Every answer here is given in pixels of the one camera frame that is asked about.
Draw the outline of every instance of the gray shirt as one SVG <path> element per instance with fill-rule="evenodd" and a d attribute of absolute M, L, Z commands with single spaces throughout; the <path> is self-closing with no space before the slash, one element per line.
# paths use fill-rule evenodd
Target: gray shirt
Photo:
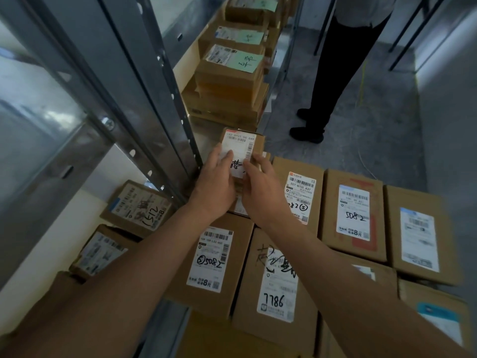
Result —
<path fill-rule="evenodd" d="M 337 0 L 334 15 L 344 26 L 374 28 L 390 15 L 395 3 L 396 0 Z"/>

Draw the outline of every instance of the hand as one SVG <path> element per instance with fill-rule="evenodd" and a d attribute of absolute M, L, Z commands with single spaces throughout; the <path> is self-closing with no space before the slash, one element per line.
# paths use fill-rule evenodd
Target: hand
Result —
<path fill-rule="evenodd" d="M 270 161 L 256 153 L 253 157 L 260 164 L 262 172 L 248 160 L 243 161 L 247 174 L 243 179 L 242 203 L 250 218 L 267 230 L 295 217 L 290 212 L 283 186 Z"/>
<path fill-rule="evenodd" d="M 220 160 L 221 149 L 222 144 L 219 143 L 209 154 L 188 202 L 194 210 L 204 214 L 209 224 L 225 214 L 236 198 L 230 174 L 234 153 L 230 150 Z"/>

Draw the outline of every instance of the shelf hole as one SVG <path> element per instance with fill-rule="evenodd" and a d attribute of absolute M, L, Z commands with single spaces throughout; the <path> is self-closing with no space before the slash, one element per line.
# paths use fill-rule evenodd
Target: shelf hole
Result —
<path fill-rule="evenodd" d="M 66 166 L 63 169 L 63 172 L 60 174 L 61 179 L 66 179 L 74 170 L 75 168 L 72 165 Z"/>

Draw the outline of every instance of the person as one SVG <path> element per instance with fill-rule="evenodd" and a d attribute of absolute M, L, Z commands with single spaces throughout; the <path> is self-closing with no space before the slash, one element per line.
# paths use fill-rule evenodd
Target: person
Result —
<path fill-rule="evenodd" d="M 336 103 L 391 17 L 396 0 L 336 0 L 309 108 L 298 109 L 305 127 L 290 129 L 299 141 L 321 143 Z"/>
<path fill-rule="evenodd" d="M 220 151 L 219 144 L 211 152 L 188 203 L 88 280 L 43 326 L 18 336 L 3 357 L 131 357 L 187 252 L 235 200 L 233 153 L 220 160 Z M 254 158 L 261 171 L 244 161 L 245 209 L 289 260 L 348 357 L 471 356 L 312 235 L 290 212 L 271 163 Z"/>

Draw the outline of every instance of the right hand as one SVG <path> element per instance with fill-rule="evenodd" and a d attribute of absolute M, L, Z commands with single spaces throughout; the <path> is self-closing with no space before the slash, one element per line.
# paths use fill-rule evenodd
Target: right hand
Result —
<path fill-rule="evenodd" d="M 270 161 L 255 153 L 253 158 L 262 171 L 244 159 L 243 167 L 247 174 L 243 178 L 242 204 L 247 214 L 263 229 L 276 226 L 290 217 L 295 218 Z"/>

